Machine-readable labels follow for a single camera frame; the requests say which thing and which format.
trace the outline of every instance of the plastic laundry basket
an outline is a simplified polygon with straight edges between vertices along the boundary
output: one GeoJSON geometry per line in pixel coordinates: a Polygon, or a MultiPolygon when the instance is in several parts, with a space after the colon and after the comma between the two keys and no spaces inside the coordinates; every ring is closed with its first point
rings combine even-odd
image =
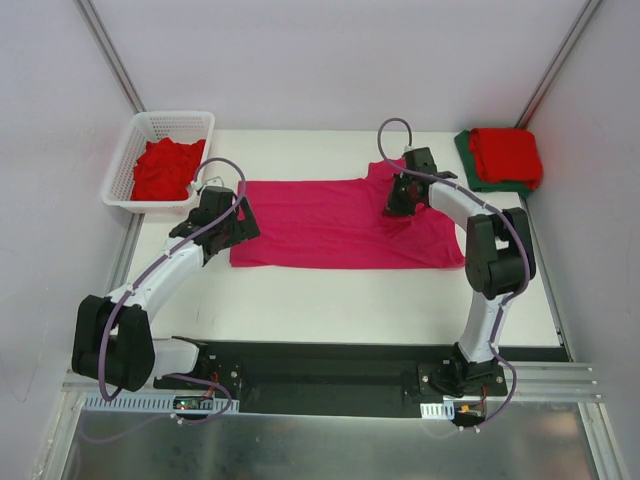
{"type": "Polygon", "coordinates": [[[178,143],[195,143],[205,139],[200,163],[207,159],[215,117],[209,112],[158,111],[134,115],[125,135],[120,139],[111,160],[111,166],[102,187],[102,200],[107,205],[117,205],[133,213],[154,213],[192,208],[197,200],[189,187],[189,198],[175,202],[131,201],[133,167],[145,152],[147,142],[159,142],[169,137],[178,143]]]}

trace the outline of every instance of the magenta t-shirt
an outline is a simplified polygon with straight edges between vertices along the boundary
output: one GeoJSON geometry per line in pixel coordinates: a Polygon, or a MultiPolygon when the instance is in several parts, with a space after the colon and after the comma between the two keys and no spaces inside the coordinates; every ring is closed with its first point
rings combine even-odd
{"type": "MultiPolygon", "coordinates": [[[[396,161],[404,166],[403,160],[396,161]]],[[[453,268],[464,265],[455,225],[419,206],[415,216],[383,215],[393,174],[369,164],[366,178],[249,181],[260,236],[231,249],[231,265],[331,269],[453,268]]]]}

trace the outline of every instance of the red clothes in basket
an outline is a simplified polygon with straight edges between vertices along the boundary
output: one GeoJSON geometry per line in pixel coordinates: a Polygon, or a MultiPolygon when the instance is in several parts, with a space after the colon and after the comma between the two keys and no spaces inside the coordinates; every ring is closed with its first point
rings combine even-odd
{"type": "Polygon", "coordinates": [[[535,190],[542,163],[533,133],[518,128],[474,128],[469,136],[476,172],[487,183],[518,181],[535,190]]]}
{"type": "Polygon", "coordinates": [[[247,182],[260,237],[231,249],[231,265],[333,269],[452,268],[464,265],[455,225],[437,210],[382,214],[396,171],[371,163],[366,178],[247,182]]]}
{"type": "Polygon", "coordinates": [[[202,160],[205,140],[193,145],[163,138],[147,142],[147,150],[133,169],[131,200],[175,201],[189,197],[187,186],[202,160]]]}

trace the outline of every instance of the green cloth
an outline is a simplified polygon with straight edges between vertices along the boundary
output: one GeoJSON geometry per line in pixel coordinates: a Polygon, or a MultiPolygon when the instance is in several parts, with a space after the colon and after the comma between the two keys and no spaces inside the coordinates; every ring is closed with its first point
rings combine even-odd
{"type": "Polygon", "coordinates": [[[480,180],[476,172],[476,161],[473,158],[473,153],[469,151],[469,130],[463,130],[460,132],[454,141],[456,142],[456,148],[460,154],[460,160],[462,160],[462,166],[464,167],[464,173],[467,174],[467,183],[469,188],[474,192],[515,192],[527,198],[532,192],[522,182],[504,181],[500,183],[487,183],[480,180]]]}

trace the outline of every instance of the white cable clip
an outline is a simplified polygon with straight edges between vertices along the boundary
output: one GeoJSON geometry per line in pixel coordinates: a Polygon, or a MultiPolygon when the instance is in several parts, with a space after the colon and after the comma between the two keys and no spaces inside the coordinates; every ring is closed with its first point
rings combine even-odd
{"type": "Polygon", "coordinates": [[[202,183],[203,187],[216,187],[218,186],[218,183],[220,184],[221,187],[224,187],[224,180],[222,180],[222,177],[220,175],[216,175],[215,177],[211,177],[208,180],[205,180],[202,183]]]}
{"type": "Polygon", "coordinates": [[[202,182],[200,180],[192,180],[190,185],[196,193],[199,193],[200,190],[202,190],[202,182]]]}

